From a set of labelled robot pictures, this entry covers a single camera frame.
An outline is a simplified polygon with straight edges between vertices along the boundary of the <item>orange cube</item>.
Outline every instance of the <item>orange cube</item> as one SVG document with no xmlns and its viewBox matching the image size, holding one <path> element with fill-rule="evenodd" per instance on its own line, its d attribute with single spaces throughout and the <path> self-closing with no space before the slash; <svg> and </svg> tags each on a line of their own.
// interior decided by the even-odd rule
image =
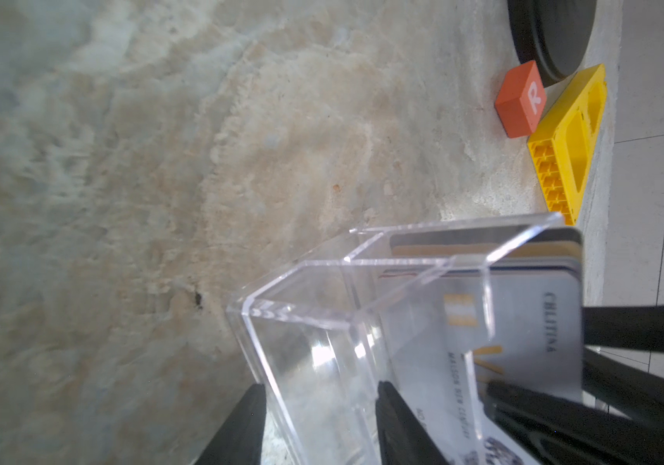
<svg viewBox="0 0 664 465">
<path fill-rule="evenodd" d="M 535 61 L 525 62 L 505 74 L 495 108 L 509 138 L 533 134 L 545 105 L 546 91 Z"/>
</svg>

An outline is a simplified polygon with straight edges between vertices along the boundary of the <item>clear plastic box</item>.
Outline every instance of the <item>clear plastic box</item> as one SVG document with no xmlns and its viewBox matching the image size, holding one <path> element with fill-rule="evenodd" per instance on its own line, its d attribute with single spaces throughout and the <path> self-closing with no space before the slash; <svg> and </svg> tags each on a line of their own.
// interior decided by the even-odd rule
<svg viewBox="0 0 664 465">
<path fill-rule="evenodd" d="M 554 213 L 352 230 L 240 290 L 228 320 L 292 460 L 380 463 L 374 403 L 389 380 L 408 403 L 434 406 L 414 413 L 441 451 L 486 463 L 472 350 L 499 324 L 490 267 L 563 223 Z M 448 255 L 422 253 L 453 231 L 462 240 Z M 469 285 L 443 289 L 449 273 Z"/>
</svg>

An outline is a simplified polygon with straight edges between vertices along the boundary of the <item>yellow triangle block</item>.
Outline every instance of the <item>yellow triangle block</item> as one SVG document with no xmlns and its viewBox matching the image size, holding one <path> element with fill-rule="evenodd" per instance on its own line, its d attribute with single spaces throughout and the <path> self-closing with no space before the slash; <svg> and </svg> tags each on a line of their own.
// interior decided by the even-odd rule
<svg viewBox="0 0 664 465">
<path fill-rule="evenodd" d="M 546 206 L 571 226 L 583 205 L 607 94 L 603 64 L 580 71 L 528 138 Z"/>
</svg>

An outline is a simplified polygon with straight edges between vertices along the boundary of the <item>stone surface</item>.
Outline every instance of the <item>stone surface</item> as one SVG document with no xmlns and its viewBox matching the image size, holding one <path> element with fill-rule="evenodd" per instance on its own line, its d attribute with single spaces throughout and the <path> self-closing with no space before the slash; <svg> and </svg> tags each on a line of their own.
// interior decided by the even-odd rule
<svg viewBox="0 0 664 465">
<path fill-rule="evenodd" d="M 598 8 L 585 65 L 606 62 L 611 95 L 579 221 L 590 303 L 621 2 Z M 493 107 L 518 64 L 501 2 L 96 12 L 83 43 L 1 86 L 0 463 L 188 463 L 251 382 L 230 292 L 355 226 L 545 211 Z"/>
</svg>

